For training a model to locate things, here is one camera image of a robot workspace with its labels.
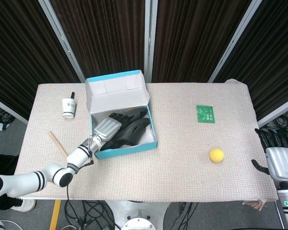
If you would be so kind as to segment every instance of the shoe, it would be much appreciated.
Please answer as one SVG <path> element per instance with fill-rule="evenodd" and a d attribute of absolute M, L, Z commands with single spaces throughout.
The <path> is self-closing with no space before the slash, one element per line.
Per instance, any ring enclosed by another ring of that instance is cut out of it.
<path fill-rule="evenodd" d="M 12 210 L 19 211 L 19 212 L 28 212 L 31 211 L 35 205 L 36 200 L 22 200 L 19 198 L 15 199 L 15 205 L 11 207 Z"/>

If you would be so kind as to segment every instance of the wooden stick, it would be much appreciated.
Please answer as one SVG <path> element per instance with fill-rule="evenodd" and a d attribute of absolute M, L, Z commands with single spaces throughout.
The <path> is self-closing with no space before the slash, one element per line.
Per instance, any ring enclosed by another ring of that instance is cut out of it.
<path fill-rule="evenodd" d="M 65 150 L 63 149 L 62 145 L 59 143 L 59 141 L 56 139 L 56 137 L 53 135 L 53 133 L 51 131 L 48 132 L 48 135 L 51 137 L 51 139 L 53 140 L 53 142 L 57 145 L 57 147 L 59 148 L 59 150 L 61 151 L 61 153 L 64 155 L 65 158 L 68 157 L 67 153 L 65 152 Z"/>

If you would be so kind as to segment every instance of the box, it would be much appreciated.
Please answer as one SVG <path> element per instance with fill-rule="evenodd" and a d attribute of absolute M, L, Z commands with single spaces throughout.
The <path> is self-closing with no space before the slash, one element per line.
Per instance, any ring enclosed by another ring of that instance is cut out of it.
<path fill-rule="evenodd" d="M 96 124 L 111 113 L 125 114 L 135 108 L 147 108 L 150 124 L 136 146 L 122 146 L 119 149 L 107 149 L 95 153 L 99 159 L 106 159 L 152 150 L 157 147 L 157 137 L 149 110 L 149 94 L 146 90 L 144 76 L 140 70 L 127 71 L 88 78 L 85 81 L 86 106 L 91 114 L 92 131 Z"/>

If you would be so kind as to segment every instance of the dark curtain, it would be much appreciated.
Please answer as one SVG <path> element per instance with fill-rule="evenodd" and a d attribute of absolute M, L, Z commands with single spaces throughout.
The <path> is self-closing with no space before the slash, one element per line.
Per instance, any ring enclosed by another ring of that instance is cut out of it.
<path fill-rule="evenodd" d="M 215 82 L 248 85 L 260 120 L 288 101 L 288 0 L 264 0 Z"/>
<path fill-rule="evenodd" d="M 86 78 L 144 68 L 145 0 L 51 0 Z"/>
<path fill-rule="evenodd" d="M 79 82 L 37 0 L 0 0 L 0 101 L 28 119 L 38 84 Z"/>
<path fill-rule="evenodd" d="M 250 0 L 159 0 L 152 82 L 207 82 Z"/>

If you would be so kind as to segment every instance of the small bottle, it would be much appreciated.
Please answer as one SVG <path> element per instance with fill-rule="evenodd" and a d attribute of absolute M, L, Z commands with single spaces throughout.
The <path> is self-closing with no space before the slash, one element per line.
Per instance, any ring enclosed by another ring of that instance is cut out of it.
<path fill-rule="evenodd" d="M 74 98 L 75 93 L 72 92 L 70 98 L 64 98 L 62 100 L 62 107 L 63 107 L 62 115 L 64 118 L 73 118 L 75 116 L 76 102 Z"/>

